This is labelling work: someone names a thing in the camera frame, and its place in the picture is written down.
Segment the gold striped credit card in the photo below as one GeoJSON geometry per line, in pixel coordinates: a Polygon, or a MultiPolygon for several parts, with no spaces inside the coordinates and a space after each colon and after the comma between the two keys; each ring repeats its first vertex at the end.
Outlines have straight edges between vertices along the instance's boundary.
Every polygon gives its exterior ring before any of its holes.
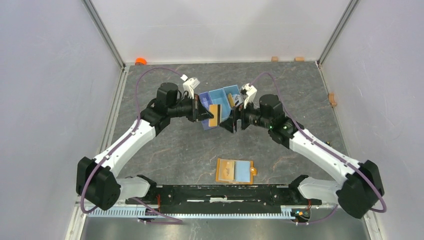
{"type": "Polygon", "coordinates": [[[221,104],[211,104],[209,105],[209,111],[213,115],[212,118],[208,119],[208,126],[210,128],[212,127],[218,127],[221,123],[221,114],[222,114],[222,107],[221,104]]]}

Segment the stack of credit cards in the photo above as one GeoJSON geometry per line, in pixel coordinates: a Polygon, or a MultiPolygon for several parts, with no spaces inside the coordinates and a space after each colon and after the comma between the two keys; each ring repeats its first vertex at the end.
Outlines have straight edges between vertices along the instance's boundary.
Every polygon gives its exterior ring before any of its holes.
{"type": "Polygon", "coordinates": [[[227,94],[227,100],[228,100],[229,106],[231,108],[240,106],[241,104],[244,103],[244,99],[240,94],[228,93],[227,94]]]}

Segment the light blue bin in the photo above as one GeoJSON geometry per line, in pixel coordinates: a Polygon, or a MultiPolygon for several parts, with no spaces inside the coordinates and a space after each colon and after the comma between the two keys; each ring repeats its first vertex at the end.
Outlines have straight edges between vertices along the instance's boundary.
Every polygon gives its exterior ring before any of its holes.
{"type": "Polygon", "coordinates": [[[227,99],[227,94],[228,93],[231,93],[231,94],[238,94],[238,95],[241,95],[241,93],[240,93],[240,89],[239,89],[239,86],[238,85],[231,85],[231,86],[226,86],[226,87],[224,87],[223,88],[223,91],[224,91],[224,99],[225,100],[227,100],[227,103],[228,103],[228,106],[229,106],[229,109],[231,110],[232,108],[230,107],[230,105],[229,105],[229,102],[228,102],[228,99],[227,99]]]}
{"type": "Polygon", "coordinates": [[[227,94],[223,88],[208,91],[212,104],[221,105],[221,121],[225,121],[231,112],[227,94]]]}

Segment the orange leather card holder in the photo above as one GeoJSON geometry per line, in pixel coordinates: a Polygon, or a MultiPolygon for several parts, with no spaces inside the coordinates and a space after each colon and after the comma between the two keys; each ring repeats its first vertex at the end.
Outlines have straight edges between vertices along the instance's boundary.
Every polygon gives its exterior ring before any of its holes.
{"type": "Polygon", "coordinates": [[[254,167],[254,162],[251,160],[235,160],[218,158],[216,163],[215,181],[224,184],[252,185],[254,177],[258,174],[258,170],[254,167]],[[221,160],[234,160],[234,180],[224,181],[219,180],[219,170],[221,160]]]}

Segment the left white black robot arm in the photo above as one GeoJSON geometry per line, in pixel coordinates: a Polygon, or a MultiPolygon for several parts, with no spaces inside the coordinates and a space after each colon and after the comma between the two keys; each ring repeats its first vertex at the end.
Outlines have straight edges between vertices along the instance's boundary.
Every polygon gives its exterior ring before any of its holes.
{"type": "Polygon", "coordinates": [[[95,208],[108,210],[117,201],[133,197],[145,204],[156,200],[157,190],[146,177],[118,179],[117,176],[145,144],[171,123],[172,118],[185,117],[191,122],[213,118],[195,93],[199,83],[197,78],[190,78],[183,83],[183,91],[174,83],[162,83],[156,97],[138,113],[136,120],[118,140],[94,158],[83,157],[78,162],[76,192],[81,197],[80,208],[84,213],[89,213],[85,209],[85,201],[94,204],[95,208]]]}

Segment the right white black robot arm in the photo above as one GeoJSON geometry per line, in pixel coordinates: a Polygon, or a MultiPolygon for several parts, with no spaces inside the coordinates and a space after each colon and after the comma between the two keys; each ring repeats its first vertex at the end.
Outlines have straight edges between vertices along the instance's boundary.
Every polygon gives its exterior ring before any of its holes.
{"type": "Polygon", "coordinates": [[[319,140],[285,113],[277,95],[261,96],[258,108],[251,102],[233,107],[229,117],[219,125],[235,133],[238,123],[241,123],[242,130],[249,126],[267,129],[274,142],[306,157],[332,177],[332,180],[320,180],[299,176],[288,191],[293,203],[302,204],[307,199],[334,203],[356,219],[369,211],[387,211],[378,166],[371,160],[360,162],[353,159],[319,140]]]}

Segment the purple plastic bin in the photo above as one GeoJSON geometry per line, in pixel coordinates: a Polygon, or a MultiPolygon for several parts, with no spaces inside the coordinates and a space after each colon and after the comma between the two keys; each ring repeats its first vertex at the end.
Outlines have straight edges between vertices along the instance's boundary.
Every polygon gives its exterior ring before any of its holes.
{"type": "MultiPolygon", "coordinates": [[[[210,95],[209,95],[209,92],[208,92],[208,91],[206,91],[206,92],[202,92],[202,93],[200,93],[200,94],[199,94],[199,99],[200,99],[200,102],[202,103],[202,105],[203,105],[203,106],[204,106],[207,110],[209,110],[209,106],[213,104],[213,103],[212,103],[212,100],[211,100],[211,97],[210,97],[210,95]]],[[[216,126],[209,126],[209,119],[202,120],[202,121],[201,121],[201,124],[202,124],[202,127],[203,127],[203,130],[204,130],[204,131],[206,131],[206,130],[210,130],[210,129],[213,129],[213,128],[216,128],[216,126]]]]}

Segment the orange round cap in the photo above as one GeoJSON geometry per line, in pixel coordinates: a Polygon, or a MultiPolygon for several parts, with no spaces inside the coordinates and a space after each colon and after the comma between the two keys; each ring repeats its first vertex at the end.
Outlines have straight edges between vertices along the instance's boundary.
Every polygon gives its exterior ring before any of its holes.
{"type": "Polygon", "coordinates": [[[146,61],[146,59],[144,59],[142,57],[138,57],[138,58],[135,59],[134,64],[135,65],[146,65],[147,61],[146,61]]]}

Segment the curved wooden piece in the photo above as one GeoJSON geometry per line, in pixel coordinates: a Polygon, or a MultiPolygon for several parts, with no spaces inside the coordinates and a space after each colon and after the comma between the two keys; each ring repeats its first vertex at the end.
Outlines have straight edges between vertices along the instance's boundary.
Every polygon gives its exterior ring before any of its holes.
{"type": "Polygon", "coordinates": [[[335,93],[334,93],[334,92],[330,92],[330,93],[328,94],[328,101],[329,101],[330,106],[331,106],[332,108],[334,108],[334,107],[336,107],[336,106],[338,105],[338,103],[337,103],[337,101],[336,101],[336,98],[335,98],[335,93]]]}

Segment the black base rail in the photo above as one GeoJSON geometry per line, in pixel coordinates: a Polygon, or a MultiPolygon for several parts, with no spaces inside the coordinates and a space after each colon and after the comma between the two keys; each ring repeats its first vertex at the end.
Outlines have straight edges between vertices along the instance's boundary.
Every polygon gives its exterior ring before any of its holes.
{"type": "Polygon", "coordinates": [[[277,214],[281,206],[320,206],[280,184],[155,185],[141,201],[163,214],[277,214]]]}

